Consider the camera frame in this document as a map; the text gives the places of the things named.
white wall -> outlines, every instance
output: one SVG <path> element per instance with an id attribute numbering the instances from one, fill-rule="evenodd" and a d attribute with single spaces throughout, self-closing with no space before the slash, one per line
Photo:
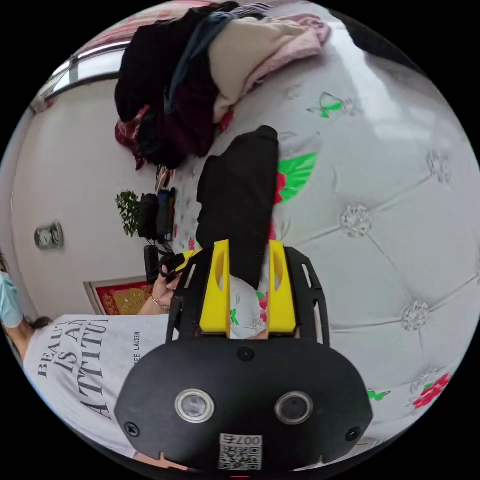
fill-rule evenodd
<path id="1" fill-rule="evenodd" d="M 24 283 L 23 276 L 19 269 L 17 256 L 14 248 L 12 232 L 12 189 L 14 185 L 15 171 L 19 161 L 20 150 L 27 135 L 34 114 L 28 109 L 22 116 L 17 128 L 13 132 L 10 142 L 5 150 L 0 165 L 0 250 L 8 263 L 10 277 L 18 288 L 18 296 L 21 307 L 25 314 L 35 319 L 37 310 L 32 303 L 30 295 Z"/>
<path id="2" fill-rule="evenodd" d="M 26 135 L 13 186 L 12 225 L 18 264 L 36 309 L 53 318 L 92 314 L 83 282 L 145 275 L 143 247 L 127 237 L 117 193 L 139 197 L 155 188 L 156 169 L 135 171 L 115 140 L 115 81 L 81 86 L 36 116 Z M 64 249 L 40 251 L 35 229 L 59 221 Z"/>

black border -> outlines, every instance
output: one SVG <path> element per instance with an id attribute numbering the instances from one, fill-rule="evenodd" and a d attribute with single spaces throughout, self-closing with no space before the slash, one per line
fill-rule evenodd
<path id="1" fill-rule="evenodd" d="M 477 150 L 478 78 L 474 69 L 477 69 L 478 27 L 476 16 L 468 10 L 471 4 L 424 6 L 419 2 L 403 1 L 372 5 L 351 0 L 319 3 L 368 25 L 421 66 L 447 98 Z M 70 10 L 50 4 L 9 4 L 8 11 L 4 11 L 7 26 L 0 32 L 4 46 L 2 113 L 7 124 L 2 129 L 2 150 L 7 147 L 18 121 L 39 88 L 60 64 L 110 25 L 155 4 L 137 1 L 110 6 L 108 2 L 85 0 L 69 5 Z M 1 207 L 10 209 L 9 205 Z M 13 474 L 19 476 L 31 472 L 45 477 L 74 474 L 93 478 L 137 477 L 136 473 L 107 459 L 65 428 L 39 401 L 3 335 L 0 335 L 0 342 L 5 467 L 13 467 Z M 471 455 L 470 450 L 472 443 L 477 443 L 479 428 L 476 389 L 473 388 L 478 375 L 478 351 L 477 331 L 451 385 L 427 415 L 401 435 L 394 446 L 387 446 L 374 458 L 347 472 L 340 472 L 341 466 L 347 466 L 342 462 L 295 476 L 326 478 L 326 469 L 332 468 L 331 474 L 343 479 L 372 475 L 416 478 L 442 475 L 453 469 L 458 471 L 459 465 L 463 468 L 474 466 L 476 456 Z M 366 456 L 360 455 L 357 460 Z M 182 472 L 156 468 L 155 472 L 162 472 L 161 477 L 165 479 L 187 478 Z"/>

pink blanket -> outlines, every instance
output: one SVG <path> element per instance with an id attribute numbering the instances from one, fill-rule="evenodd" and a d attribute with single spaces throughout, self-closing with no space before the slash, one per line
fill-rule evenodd
<path id="1" fill-rule="evenodd" d="M 314 57 L 322 53 L 322 46 L 330 37 L 331 28 L 322 19 L 312 14 L 299 14 L 279 18 L 279 20 L 291 20 L 308 27 L 308 30 L 300 36 L 280 48 L 270 58 L 267 58 L 246 79 L 240 98 L 244 97 L 256 84 L 262 84 L 267 76 L 285 67 L 289 63 Z"/>

beige sweater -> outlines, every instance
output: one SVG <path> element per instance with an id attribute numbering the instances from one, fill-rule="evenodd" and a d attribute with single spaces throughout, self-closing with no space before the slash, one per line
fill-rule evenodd
<path id="1" fill-rule="evenodd" d="M 220 93 L 213 119 L 220 122 L 236 104 L 248 76 L 306 27 L 289 20 L 242 18 L 232 20 L 208 49 L 211 76 Z"/>

wall clock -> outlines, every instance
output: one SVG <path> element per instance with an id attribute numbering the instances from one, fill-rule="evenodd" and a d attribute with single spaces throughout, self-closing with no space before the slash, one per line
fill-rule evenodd
<path id="1" fill-rule="evenodd" d="M 39 226 L 33 238 L 40 250 L 57 250 L 64 246 L 64 234 L 58 222 Z"/>

